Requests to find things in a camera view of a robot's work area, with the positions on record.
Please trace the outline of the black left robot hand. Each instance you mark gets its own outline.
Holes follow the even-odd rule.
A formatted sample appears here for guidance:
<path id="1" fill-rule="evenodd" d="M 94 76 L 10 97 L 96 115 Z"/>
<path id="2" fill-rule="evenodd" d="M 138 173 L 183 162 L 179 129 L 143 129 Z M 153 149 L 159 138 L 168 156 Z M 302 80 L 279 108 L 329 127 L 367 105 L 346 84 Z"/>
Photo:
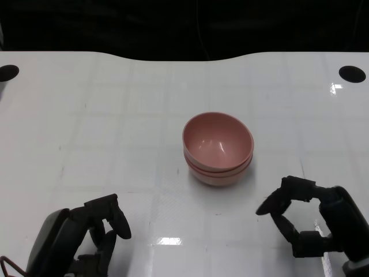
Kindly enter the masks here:
<path id="1" fill-rule="evenodd" d="M 45 219 L 29 255 L 27 276 L 107 276 L 117 237 L 129 223 L 111 194 Z"/>

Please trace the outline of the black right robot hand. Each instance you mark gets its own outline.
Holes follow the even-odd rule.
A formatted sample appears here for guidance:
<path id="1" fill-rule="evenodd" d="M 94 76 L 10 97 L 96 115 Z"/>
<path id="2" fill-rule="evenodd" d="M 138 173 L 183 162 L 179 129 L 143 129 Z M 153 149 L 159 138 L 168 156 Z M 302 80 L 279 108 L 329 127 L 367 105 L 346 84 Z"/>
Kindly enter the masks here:
<path id="1" fill-rule="evenodd" d="M 318 231 L 297 231 L 284 216 L 292 201 L 318 199 L 319 212 L 330 230 L 323 237 Z M 352 262 L 368 257 L 368 223 L 350 194 L 341 186 L 324 188 L 314 181 L 287 176 L 256 211 L 270 214 L 280 233 L 292 245 L 295 258 L 322 257 L 326 252 L 343 252 Z"/>

